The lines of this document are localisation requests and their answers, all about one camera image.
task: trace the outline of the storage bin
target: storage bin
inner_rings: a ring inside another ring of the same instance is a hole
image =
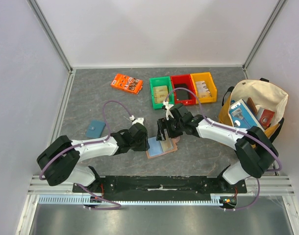
[[[151,92],[151,100],[153,102],[153,108],[154,109],[161,109],[163,107],[163,103],[156,104],[154,102],[154,87],[160,87],[160,86],[167,86],[168,93],[172,91],[173,87],[171,85],[170,77],[153,77],[149,80],[150,83],[150,92]],[[174,93],[170,94],[169,96],[169,103],[174,104]]]
[[[177,86],[179,84],[185,84],[187,86],[187,89],[189,89],[194,94],[196,94],[196,88],[193,85],[193,80],[192,80],[190,74],[171,76],[170,79],[171,79],[171,84],[172,84],[173,88],[175,88],[175,86]],[[176,92],[174,92],[174,103],[175,104],[182,103],[184,105],[192,105],[192,104],[196,104],[196,99],[191,93],[189,93],[189,99],[177,100]]]
[[[205,97],[205,98],[199,98],[201,103],[211,103],[211,102],[216,102],[217,101],[217,88],[215,86],[215,83],[213,81],[212,75],[210,72],[200,72],[200,73],[192,73],[190,74],[192,81],[193,81],[193,86],[196,90],[196,95],[198,96],[198,90],[196,88],[195,82],[200,82],[200,81],[205,81],[207,88],[210,91],[210,94],[212,97]]]

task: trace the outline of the black strap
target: black strap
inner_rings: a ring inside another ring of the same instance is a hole
[[[271,142],[274,142],[274,140],[276,139],[276,137],[279,135],[280,133],[280,130],[282,128],[282,125],[283,125],[283,122],[285,121],[285,118],[283,117],[280,121],[279,121],[279,124],[280,126],[278,126],[278,128],[275,130],[275,132],[272,134],[272,136],[269,138],[269,140]]]
[[[269,82],[269,80],[268,80],[268,79],[266,79],[266,78],[263,78],[263,77],[260,79],[260,81],[263,81],[263,82]]]
[[[228,90],[226,91],[226,93],[224,94],[224,96],[223,96],[222,106],[224,105],[224,97],[226,96],[226,94],[227,94],[228,92],[232,92],[233,89],[234,89],[234,87],[229,87]]]

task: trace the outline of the white panel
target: white panel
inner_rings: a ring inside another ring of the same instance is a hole
[[[66,80],[28,3],[0,1],[0,235],[15,233]]]
[[[74,67],[241,65],[276,0],[38,0]]]
[[[248,69],[289,94],[285,122],[275,146],[299,200],[299,0],[287,1]]]

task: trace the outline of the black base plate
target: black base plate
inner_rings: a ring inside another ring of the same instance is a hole
[[[235,187],[238,193],[247,193],[244,180],[221,189],[217,178],[207,176],[105,176],[100,178],[100,183],[104,198],[112,201],[210,200],[211,193],[235,193]],[[101,193],[101,187],[91,188]],[[148,190],[158,188],[170,190]],[[84,191],[74,184],[72,192]]]

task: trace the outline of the canvas bag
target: canvas bag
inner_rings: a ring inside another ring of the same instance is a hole
[[[228,92],[231,92],[231,94],[224,103],[224,97]],[[270,83],[265,78],[261,78],[260,80],[243,80],[235,87],[229,87],[224,97],[222,102],[223,107],[218,116],[220,123],[233,126],[229,114],[231,100],[237,102],[243,99],[246,102],[251,97],[257,110],[263,107],[275,112],[270,127],[264,131],[271,142],[275,140],[283,125],[283,115],[288,102],[288,94],[284,90]]]

